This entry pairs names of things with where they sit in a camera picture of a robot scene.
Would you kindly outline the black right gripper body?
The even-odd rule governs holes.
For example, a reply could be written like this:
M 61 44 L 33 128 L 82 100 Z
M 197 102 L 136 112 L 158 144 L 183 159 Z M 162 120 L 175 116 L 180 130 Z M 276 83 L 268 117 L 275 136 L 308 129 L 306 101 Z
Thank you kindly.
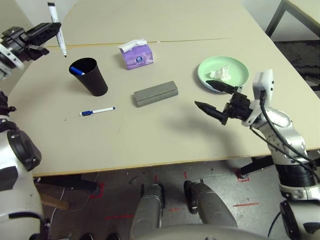
M 250 100 L 246 95 L 239 92 L 241 88 L 227 86 L 224 89 L 225 93 L 231 94 L 231 99 L 229 103 L 226 103 L 222 113 L 224 117 L 220 120 L 222 125 L 225 125 L 229 118 L 239 119 L 246 121 L 252 113 L 250 108 Z

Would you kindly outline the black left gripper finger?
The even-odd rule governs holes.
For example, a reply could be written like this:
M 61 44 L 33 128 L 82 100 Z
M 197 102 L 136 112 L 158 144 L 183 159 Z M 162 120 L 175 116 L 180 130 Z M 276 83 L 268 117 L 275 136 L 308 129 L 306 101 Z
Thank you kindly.
M 29 42 L 30 35 L 39 33 L 39 32 L 54 32 L 58 34 L 60 28 L 61 28 L 60 22 L 40 23 L 39 25 L 25 32 L 24 40 L 26 42 Z
M 34 46 L 41 46 L 48 40 L 54 38 L 57 35 L 55 32 L 38 32 L 29 36 L 29 44 Z

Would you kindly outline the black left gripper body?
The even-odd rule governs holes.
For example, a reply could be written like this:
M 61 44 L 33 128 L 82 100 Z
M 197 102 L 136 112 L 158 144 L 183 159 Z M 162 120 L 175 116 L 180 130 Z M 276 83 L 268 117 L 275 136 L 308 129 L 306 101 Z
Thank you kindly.
M 25 41 L 25 32 L 21 27 L 11 27 L 2 33 L 1 44 L 22 62 L 35 61 L 49 53 L 41 45 L 32 45 Z

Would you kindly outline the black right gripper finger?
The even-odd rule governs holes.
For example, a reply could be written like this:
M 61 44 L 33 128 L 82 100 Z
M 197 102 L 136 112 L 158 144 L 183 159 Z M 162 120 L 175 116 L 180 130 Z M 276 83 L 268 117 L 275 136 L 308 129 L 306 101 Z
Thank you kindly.
M 204 113 L 219 120 L 222 125 L 225 125 L 227 123 L 228 116 L 225 113 L 218 111 L 214 106 L 199 101 L 195 101 L 194 103 Z
M 225 82 L 218 81 L 218 80 L 207 80 L 207 84 L 209 84 L 213 89 L 221 92 L 221 93 L 227 93 L 227 94 L 234 94 L 237 92 L 238 87 L 229 85 Z

